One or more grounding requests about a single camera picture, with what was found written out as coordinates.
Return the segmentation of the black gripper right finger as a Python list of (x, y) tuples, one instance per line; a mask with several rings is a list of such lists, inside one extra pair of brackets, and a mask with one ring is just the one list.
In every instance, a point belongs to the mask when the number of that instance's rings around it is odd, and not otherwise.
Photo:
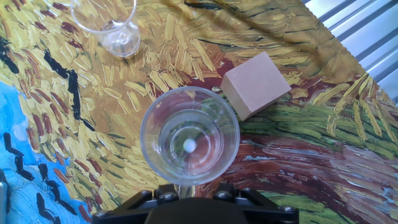
[(249, 187), (236, 188), (222, 182), (213, 193), (214, 200), (234, 204), (249, 223), (299, 224), (299, 210), (292, 205), (277, 205)]

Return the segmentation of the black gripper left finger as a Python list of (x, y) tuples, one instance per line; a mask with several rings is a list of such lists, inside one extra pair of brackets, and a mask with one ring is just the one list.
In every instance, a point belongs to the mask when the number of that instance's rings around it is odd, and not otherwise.
[(93, 215), (93, 224), (145, 223), (149, 213), (158, 205), (179, 199), (174, 184), (160, 185), (154, 191), (143, 190), (110, 211)]

